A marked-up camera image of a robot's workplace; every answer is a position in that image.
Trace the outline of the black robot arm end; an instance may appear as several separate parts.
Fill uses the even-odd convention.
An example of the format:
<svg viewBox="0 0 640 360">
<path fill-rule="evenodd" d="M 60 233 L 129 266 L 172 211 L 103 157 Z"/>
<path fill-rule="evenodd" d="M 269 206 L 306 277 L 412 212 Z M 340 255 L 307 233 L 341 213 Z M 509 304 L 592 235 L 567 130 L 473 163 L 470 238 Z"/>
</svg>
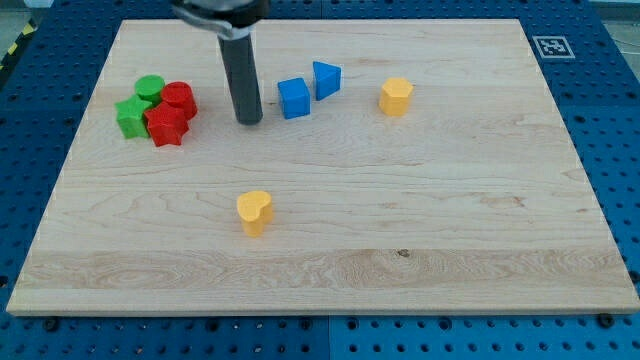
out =
<svg viewBox="0 0 640 360">
<path fill-rule="evenodd" d="M 270 0 L 170 0 L 169 4 L 179 19 L 223 40 L 249 35 L 271 7 Z"/>
</svg>

